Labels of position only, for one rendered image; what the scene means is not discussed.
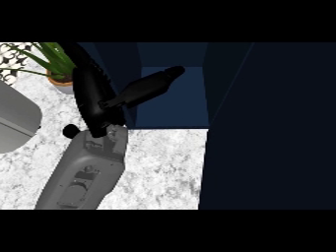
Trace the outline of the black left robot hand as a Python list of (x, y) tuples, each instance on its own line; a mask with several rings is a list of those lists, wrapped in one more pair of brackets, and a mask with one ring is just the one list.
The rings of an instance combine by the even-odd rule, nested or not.
[(108, 75), (85, 48), (73, 41), (61, 42), (59, 46), (76, 65), (71, 80), (77, 109), (92, 137), (101, 138), (108, 134), (110, 125), (126, 124), (123, 106), (132, 108), (163, 95), (185, 68), (175, 66), (150, 74), (132, 81), (116, 94)]

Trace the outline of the dark wine bottle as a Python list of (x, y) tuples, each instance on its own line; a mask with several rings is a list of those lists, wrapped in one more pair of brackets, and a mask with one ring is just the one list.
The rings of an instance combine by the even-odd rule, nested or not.
[(76, 137), (76, 135), (79, 134), (80, 130), (77, 128), (77, 126), (74, 124), (68, 124), (64, 128), (62, 128), (62, 135), (65, 138), (73, 139)]

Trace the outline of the dark blue open cabinet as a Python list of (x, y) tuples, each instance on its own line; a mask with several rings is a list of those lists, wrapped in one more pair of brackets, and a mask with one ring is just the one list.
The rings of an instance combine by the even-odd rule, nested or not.
[(165, 69), (185, 73), (159, 97), (125, 109), (131, 129), (208, 129), (237, 78), (250, 42), (85, 42), (82, 44), (120, 92)]

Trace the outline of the dark blue cabinet door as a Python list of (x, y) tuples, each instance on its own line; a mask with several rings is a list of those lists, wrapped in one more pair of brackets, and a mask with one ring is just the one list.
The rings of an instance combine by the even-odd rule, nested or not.
[(210, 125), (205, 210), (336, 210), (336, 42), (256, 43)]

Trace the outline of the green plant in terracotta pot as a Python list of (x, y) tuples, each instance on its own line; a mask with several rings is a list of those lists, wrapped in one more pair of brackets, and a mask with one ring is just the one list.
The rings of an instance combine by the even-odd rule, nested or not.
[(43, 73), (55, 88), (65, 94), (73, 95), (73, 69), (76, 64), (67, 56), (62, 47), (56, 42), (33, 42), (33, 48), (42, 53), (39, 58), (31, 52), (9, 44), (12, 50), (22, 53), (45, 68)]

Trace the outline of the grey rounded appliance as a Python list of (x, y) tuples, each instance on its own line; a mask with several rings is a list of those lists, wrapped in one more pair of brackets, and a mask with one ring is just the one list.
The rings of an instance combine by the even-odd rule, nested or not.
[(14, 152), (42, 127), (36, 103), (0, 80), (0, 154)]

